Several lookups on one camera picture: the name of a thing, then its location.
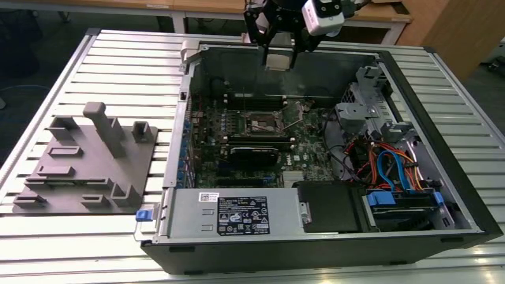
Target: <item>blue cable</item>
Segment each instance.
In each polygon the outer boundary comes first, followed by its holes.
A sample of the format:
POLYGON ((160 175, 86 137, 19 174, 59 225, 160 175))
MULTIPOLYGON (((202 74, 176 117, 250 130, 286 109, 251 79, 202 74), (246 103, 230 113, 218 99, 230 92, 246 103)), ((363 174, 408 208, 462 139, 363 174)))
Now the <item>blue cable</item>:
POLYGON ((398 165, 398 172, 399 172, 399 176, 400 176, 402 186, 404 187, 406 190, 408 190, 408 189, 411 189, 411 184, 410 184, 410 181, 406 177, 404 164, 402 163, 400 156, 390 150, 383 151, 378 157, 378 170, 379 170, 380 177, 387 181, 387 183, 392 187, 392 191, 395 191, 395 183, 390 180, 390 178, 387 177, 387 175, 383 172, 383 157, 387 153, 394 155, 396 165, 398 165))
POLYGON ((0 89, 0 92, 7 91, 10 89, 15 89, 15 88, 40 88, 40 89, 46 89, 48 91, 51 90, 51 88, 48 88, 46 86, 40 86, 40 85, 19 85, 19 86, 11 86, 11 87, 0 89))

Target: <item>power supply label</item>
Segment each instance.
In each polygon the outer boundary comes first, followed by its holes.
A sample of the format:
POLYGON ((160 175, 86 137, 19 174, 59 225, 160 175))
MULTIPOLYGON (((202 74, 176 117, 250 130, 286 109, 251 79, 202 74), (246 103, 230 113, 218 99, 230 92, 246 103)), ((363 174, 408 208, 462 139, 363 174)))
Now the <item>power supply label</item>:
POLYGON ((218 200, 220 235, 266 235, 271 233, 267 197, 220 197, 218 200))

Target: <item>motherboard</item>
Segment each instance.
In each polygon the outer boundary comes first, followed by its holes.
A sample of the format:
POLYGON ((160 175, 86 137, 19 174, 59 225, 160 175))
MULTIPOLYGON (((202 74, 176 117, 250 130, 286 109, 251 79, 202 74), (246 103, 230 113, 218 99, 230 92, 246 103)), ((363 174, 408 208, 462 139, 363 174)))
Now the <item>motherboard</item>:
POLYGON ((323 144, 328 109, 315 101, 278 96, 251 104, 239 95, 195 101, 198 188, 283 188, 303 180, 335 180, 323 144))

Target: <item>white sticker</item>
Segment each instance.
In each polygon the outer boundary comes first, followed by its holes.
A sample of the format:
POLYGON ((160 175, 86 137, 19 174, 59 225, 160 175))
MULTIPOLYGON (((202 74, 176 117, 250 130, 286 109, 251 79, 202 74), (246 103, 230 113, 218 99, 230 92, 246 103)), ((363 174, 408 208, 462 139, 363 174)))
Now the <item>white sticker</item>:
POLYGON ((168 5, 155 5, 155 4, 147 4, 148 8, 162 8, 162 9, 168 9, 168 5))
POLYGON ((200 202, 218 202, 218 199, 220 197, 219 192, 202 192, 199 196, 200 202))

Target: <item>aluminum extrusion table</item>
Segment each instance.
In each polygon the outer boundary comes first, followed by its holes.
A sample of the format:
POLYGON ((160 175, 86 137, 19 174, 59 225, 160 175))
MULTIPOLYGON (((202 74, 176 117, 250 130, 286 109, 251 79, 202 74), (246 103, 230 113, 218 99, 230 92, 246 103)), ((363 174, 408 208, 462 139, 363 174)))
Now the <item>aluminum extrusion table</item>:
MULTIPOLYGON (((154 223, 131 215, 14 217, 23 190, 51 139, 44 128, 55 115, 76 115, 88 101, 108 105, 122 125, 147 120, 162 132, 151 164, 144 203, 162 198, 182 72, 180 49, 188 38, 239 42, 239 37, 94 30, 86 35, 50 95, 0 170, 0 282, 83 283, 239 281, 290 283, 503 283, 505 237, 467 250, 451 250, 416 264, 275 272, 168 275, 140 249, 154 223)), ((490 210, 505 230, 505 139, 440 57, 419 47, 323 43, 326 47, 388 50, 490 210)), ((395 97, 400 113, 404 108, 395 97)))

